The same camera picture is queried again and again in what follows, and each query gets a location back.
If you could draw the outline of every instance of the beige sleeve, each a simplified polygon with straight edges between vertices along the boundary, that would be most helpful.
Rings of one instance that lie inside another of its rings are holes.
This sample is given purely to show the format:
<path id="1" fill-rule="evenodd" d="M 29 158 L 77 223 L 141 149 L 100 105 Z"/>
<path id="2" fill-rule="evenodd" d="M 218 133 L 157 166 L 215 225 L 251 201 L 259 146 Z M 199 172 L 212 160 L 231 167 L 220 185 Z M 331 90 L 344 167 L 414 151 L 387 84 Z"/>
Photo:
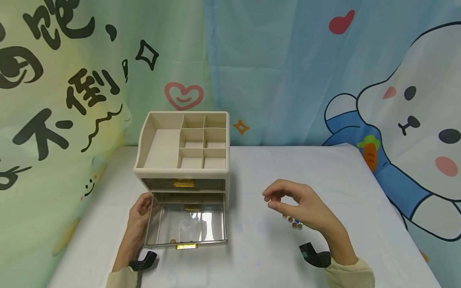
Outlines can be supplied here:
<path id="1" fill-rule="evenodd" d="M 131 267 L 124 267 L 118 272 L 109 273 L 106 288 L 136 288 L 138 285 L 138 272 Z"/>
<path id="2" fill-rule="evenodd" d="M 355 265 L 344 266 L 331 258 L 331 265 L 325 272 L 330 288 L 374 288 L 373 270 L 362 259 Z"/>

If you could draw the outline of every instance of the table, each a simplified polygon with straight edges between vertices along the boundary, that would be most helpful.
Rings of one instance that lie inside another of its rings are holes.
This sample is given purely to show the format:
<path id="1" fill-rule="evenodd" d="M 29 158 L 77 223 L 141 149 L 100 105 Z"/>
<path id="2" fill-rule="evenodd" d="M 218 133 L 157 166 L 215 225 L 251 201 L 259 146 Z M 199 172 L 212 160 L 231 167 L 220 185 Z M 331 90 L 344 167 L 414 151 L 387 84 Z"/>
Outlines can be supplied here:
<path id="1" fill-rule="evenodd" d="M 136 151 L 115 152 L 49 288 L 105 286 L 128 211 L 145 192 L 132 170 Z M 305 262 L 298 248 L 311 242 L 325 251 L 323 237 L 292 229 L 263 201 L 262 191 L 277 178 L 308 183 L 320 195 L 344 223 L 357 255 L 374 269 L 377 288 L 440 287 L 353 146 L 231 147 L 230 154 L 229 244 L 155 251 L 156 268 L 143 274 L 142 288 L 326 288 L 323 269 Z"/>

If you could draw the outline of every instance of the beige organizer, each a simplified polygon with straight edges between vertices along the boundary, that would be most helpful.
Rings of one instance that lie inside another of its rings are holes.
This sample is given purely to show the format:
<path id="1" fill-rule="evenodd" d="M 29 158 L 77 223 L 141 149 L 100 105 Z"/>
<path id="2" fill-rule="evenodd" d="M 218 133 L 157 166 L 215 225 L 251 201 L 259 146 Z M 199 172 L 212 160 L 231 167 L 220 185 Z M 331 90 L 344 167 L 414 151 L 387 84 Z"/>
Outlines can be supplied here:
<path id="1" fill-rule="evenodd" d="M 226 244 L 229 114 L 150 112 L 134 172 L 154 195 L 147 248 Z"/>

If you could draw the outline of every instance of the curtain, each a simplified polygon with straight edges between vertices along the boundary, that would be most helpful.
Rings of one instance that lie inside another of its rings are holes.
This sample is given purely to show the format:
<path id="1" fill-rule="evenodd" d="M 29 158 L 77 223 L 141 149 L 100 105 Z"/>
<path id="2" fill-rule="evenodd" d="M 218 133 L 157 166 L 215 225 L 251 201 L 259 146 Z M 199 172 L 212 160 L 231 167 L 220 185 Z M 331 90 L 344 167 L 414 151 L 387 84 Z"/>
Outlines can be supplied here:
<path id="1" fill-rule="evenodd" d="M 212 108 L 201 0 L 2 1 L 0 286 L 47 286 L 148 111 Z"/>
<path id="2" fill-rule="evenodd" d="M 233 145 L 350 143 L 443 287 L 461 276 L 461 2 L 205 0 Z"/>

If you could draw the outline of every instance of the gold drawer handle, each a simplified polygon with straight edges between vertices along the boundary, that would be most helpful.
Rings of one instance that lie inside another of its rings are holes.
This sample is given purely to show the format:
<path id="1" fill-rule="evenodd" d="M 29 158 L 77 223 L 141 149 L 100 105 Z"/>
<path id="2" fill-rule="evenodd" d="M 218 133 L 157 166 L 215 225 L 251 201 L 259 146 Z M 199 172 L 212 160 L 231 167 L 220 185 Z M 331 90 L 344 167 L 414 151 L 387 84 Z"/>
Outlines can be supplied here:
<path id="1" fill-rule="evenodd" d="M 175 179 L 174 187 L 195 187 L 194 179 Z"/>
<path id="2" fill-rule="evenodd" d="M 176 250 L 184 250 L 184 249 L 197 249 L 197 244 L 178 244 L 176 245 Z"/>

